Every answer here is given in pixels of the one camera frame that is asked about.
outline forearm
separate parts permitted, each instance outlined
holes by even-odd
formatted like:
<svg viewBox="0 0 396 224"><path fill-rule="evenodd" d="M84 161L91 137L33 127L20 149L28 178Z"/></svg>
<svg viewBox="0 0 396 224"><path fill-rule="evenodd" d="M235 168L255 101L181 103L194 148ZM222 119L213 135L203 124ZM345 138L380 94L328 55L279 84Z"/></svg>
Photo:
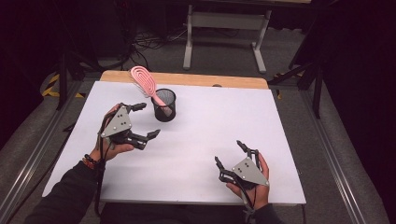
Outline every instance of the forearm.
<svg viewBox="0 0 396 224"><path fill-rule="evenodd" d="M284 223L277 216L274 207L268 203L264 207L256 210L254 217L256 218L257 224L282 224Z"/></svg>
<svg viewBox="0 0 396 224"><path fill-rule="evenodd" d="M92 202L96 187L95 171L79 162L64 174L25 223L79 223Z"/></svg>

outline metal stand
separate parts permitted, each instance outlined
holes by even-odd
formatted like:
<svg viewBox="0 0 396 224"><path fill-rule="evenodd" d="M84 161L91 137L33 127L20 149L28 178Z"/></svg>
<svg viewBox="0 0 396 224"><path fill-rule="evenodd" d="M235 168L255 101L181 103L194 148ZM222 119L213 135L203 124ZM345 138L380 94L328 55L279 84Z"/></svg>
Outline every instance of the metal stand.
<svg viewBox="0 0 396 224"><path fill-rule="evenodd" d="M189 5L187 17L187 43L184 53L183 69L191 68L192 55L192 27L211 27L211 28L229 28L244 30L259 30L259 37L256 42L251 43L256 63L260 73L265 73L265 65L262 60L260 48L262 40L267 30L268 22L271 17L271 10L267 10L265 15L240 15L231 13L207 13L193 12L192 5Z"/></svg>

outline person's right hand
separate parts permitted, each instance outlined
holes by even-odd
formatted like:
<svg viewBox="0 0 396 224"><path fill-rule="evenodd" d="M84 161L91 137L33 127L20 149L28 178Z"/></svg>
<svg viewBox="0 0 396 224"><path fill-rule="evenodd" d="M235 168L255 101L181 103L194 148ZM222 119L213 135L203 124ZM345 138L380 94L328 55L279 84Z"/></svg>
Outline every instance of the person's right hand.
<svg viewBox="0 0 396 224"><path fill-rule="evenodd" d="M268 169L267 162L265 161L262 154L259 152L259 163L262 168L262 174L269 181L270 173ZM241 189L235 184L227 183L227 188L229 188L234 194L241 198ZM269 186L258 185L254 189L247 190L247 195L251 202L253 202L253 209L258 210L268 204L268 195L270 192Z"/></svg>

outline pink and white utensil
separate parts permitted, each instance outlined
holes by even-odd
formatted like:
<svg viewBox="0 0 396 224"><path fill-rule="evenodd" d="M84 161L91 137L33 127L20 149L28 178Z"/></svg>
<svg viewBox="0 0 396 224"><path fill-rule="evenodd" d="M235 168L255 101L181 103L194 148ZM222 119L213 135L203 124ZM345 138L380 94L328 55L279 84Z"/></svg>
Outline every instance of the pink and white utensil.
<svg viewBox="0 0 396 224"><path fill-rule="evenodd" d="M158 97L156 90L157 84L152 77L151 73L143 66L135 66L131 69L131 78L134 80L134 84L144 93L146 97L152 97L154 101L162 107L162 110L166 116L172 114L171 108L169 108L163 100Z"/></svg>

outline person's left hand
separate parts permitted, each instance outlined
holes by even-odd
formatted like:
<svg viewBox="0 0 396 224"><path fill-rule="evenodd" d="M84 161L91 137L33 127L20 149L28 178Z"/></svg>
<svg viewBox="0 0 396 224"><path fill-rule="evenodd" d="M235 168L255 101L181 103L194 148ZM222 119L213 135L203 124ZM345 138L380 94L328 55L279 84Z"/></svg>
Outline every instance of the person's left hand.
<svg viewBox="0 0 396 224"><path fill-rule="evenodd" d="M115 105L106 114L114 112L118 108L119 108L119 105ZM115 158L118 154L120 154L122 152L127 152L127 151L134 150L134 146L132 146L130 144L122 144L122 145L113 144L112 146L110 146L106 139L101 139L101 136L98 135L97 136L96 146L95 146L95 148L93 149L93 151L90 154L90 157L94 161L99 161L100 160L99 141L101 141L101 140L103 140L103 153L106 155L106 161L109 161L109 160Z"/></svg>

